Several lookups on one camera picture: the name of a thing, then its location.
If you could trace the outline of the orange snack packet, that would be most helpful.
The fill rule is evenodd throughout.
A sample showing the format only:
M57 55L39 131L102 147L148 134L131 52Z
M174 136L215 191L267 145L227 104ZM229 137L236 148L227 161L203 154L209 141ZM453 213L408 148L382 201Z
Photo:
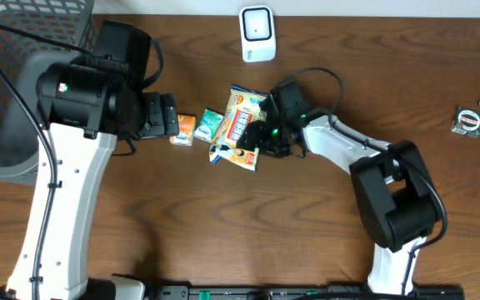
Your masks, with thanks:
M196 117L189 115L177 115L179 133L171 136L169 142L177 146L191 147L193 145L193 133L196 127Z

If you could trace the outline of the yellow snack bag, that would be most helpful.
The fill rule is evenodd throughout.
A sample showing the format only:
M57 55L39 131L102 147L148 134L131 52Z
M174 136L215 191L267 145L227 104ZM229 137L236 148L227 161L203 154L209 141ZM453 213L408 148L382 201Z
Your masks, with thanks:
M217 164L227 160L241 168L254 172L259 150L245 150L237 147L237 142L251 122L264 121L259 104L268 97L267 93L231 86L225 115L209 148L209 161Z

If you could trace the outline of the green tissue packet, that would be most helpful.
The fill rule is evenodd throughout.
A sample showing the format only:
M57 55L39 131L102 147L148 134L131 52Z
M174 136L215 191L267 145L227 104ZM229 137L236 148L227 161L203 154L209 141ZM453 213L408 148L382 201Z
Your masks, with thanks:
M218 130L218 127L222 120L222 114L209 109L205 109L202 115L201 122L194 131L194 137L210 143L213 140L214 135L216 134L216 131Z

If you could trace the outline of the black round-logo snack packet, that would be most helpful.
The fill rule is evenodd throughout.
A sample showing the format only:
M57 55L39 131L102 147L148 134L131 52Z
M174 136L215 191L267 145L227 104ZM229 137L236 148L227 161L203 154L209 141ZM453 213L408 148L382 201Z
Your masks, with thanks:
M480 136L480 112L457 107L454 111L451 131L470 138L478 138Z

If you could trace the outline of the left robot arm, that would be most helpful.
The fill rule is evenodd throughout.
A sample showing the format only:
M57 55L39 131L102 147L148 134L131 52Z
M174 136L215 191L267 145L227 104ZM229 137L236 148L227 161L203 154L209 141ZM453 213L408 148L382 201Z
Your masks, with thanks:
M124 275L91 279L88 240L103 172L118 140L178 132L175 100L150 92L146 59L82 55L33 80L44 117L32 209L20 257L0 299L145 299Z

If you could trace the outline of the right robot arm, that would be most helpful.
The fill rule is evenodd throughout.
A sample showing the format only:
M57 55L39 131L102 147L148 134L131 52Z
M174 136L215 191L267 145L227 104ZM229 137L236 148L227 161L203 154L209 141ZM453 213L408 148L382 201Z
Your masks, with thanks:
M375 243L367 287L376 294L415 296L412 276L419 252L446 234L446 208L417 146L367 137L325 108L292 119L270 113L251 122L237 147L275 158L322 156L350 175L362 225Z

